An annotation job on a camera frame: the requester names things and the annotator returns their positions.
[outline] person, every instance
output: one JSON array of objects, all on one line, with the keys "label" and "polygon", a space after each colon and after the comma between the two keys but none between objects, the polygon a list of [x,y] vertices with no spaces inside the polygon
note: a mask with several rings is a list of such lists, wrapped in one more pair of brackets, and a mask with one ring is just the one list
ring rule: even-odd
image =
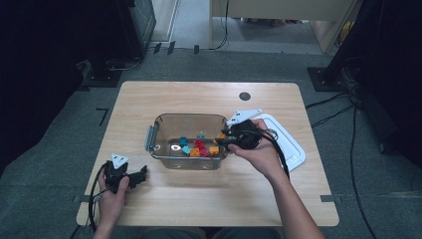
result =
[{"label": "person", "polygon": [[[260,129],[267,129],[262,119],[253,119],[252,122]],[[285,238],[324,238],[283,171],[279,156],[268,140],[263,138],[256,148],[249,150],[242,149],[235,144],[229,144],[228,147],[237,156],[248,160],[269,180],[283,222]],[[106,188],[104,174],[100,176],[99,183],[101,190]],[[125,177],[120,182],[117,194],[109,191],[104,193],[100,200],[100,223],[94,238],[111,237],[124,206],[124,196],[128,193],[127,184],[128,178]]]}]

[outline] desk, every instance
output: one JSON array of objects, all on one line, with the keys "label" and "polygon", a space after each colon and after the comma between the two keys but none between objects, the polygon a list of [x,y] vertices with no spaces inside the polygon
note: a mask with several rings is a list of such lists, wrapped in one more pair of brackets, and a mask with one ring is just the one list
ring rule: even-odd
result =
[{"label": "desk", "polygon": [[[251,95],[242,101],[239,94]],[[291,172],[291,181],[319,226],[334,226],[338,215],[299,87],[282,83],[125,82],[85,192],[112,153],[130,158],[128,173],[148,166],[145,182],[129,195],[119,225],[126,226],[280,226],[268,180],[245,159],[230,154],[217,170],[167,169],[144,149],[148,127],[164,113],[217,114],[261,108],[296,139],[307,160]],[[85,225],[88,204],[77,221]]]},{"label": "desk", "polygon": [[[210,0],[209,47],[213,48],[213,18],[226,16],[229,0]],[[311,20],[323,53],[331,48],[357,0],[230,0],[233,18]]]}]

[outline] plastic container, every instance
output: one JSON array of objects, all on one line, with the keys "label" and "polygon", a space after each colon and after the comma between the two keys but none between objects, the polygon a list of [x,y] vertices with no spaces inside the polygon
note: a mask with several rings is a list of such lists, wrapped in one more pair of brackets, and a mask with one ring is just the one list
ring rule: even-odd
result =
[{"label": "plastic container", "polygon": [[226,118],[218,115],[163,114],[157,117],[154,126],[149,128],[145,149],[152,157],[161,160],[167,168],[217,169],[221,160],[227,156],[224,147],[218,147],[218,153],[215,155],[202,153],[199,156],[191,156],[190,151],[183,147],[186,144],[189,149],[195,148],[195,140],[200,139],[202,146],[209,153],[210,146],[218,146],[213,140],[221,129],[227,127],[226,121]]}]

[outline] gray floor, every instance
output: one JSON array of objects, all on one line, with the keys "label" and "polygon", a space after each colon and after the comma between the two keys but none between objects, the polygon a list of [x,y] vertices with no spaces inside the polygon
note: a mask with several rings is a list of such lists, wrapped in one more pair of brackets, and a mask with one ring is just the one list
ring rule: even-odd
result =
[{"label": "gray floor", "polygon": [[[254,44],[248,45],[246,41],[243,45],[250,47],[243,50],[240,47],[222,51],[208,51],[205,48],[194,55],[193,45],[205,44],[200,39],[207,41],[202,32],[207,32],[207,29],[204,26],[204,29],[197,29],[198,32],[194,34],[185,32],[183,37],[185,23],[189,21],[193,24],[195,19],[193,15],[183,17],[182,12],[187,11],[187,5],[184,4],[200,5],[204,2],[207,1],[180,1],[172,40],[176,41],[176,48],[183,49],[175,49],[171,55],[167,55],[165,49],[157,54],[149,51],[140,65],[123,72],[120,83],[291,82],[299,85],[306,105],[335,94],[316,93],[310,81],[307,67],[325,67],[332,59],[331,55],[317,51],[312,54],[308,50],[291,49],[289,53],[288,50],[282,53],[274,51],[273,47],[261,52],[249,51]],[[317,49],[316,43],[312,43],[313,36],[309,32],[303,34],[310,37],[301,41]],[[236,45],[236,42],[231,41],[230,46]],[[79,204],[73,202],[73,199],[85,191],[118,89],[91,89],[89,92],[74,93],[41,142],[6,168],[0,180],[0,238],[71,236],[77,226],[76,215],[79,210]],[[340,99],[309,109],[310,123],[328,117],[348,105],[348,99]],[[100,122],[104,112],[97,111],[97,108],[110,109],[103,125]],[[371,238],[352,187],[349,154],[352,118],[353,112],[348,111],[314,128],[340,219],[337,226],[322,228],[327,238]],[[366,113],[357,111],[353,151],[354,181],[369,225],[377,238],[421,238],[422,170],[400,155],[380,154],[378,145],[378,136]],[[118,227],[113,238],[137,238],[138,232],[139,228],[136,227]],[[82,229],[76,236],[90,237],[92,234]]]}]

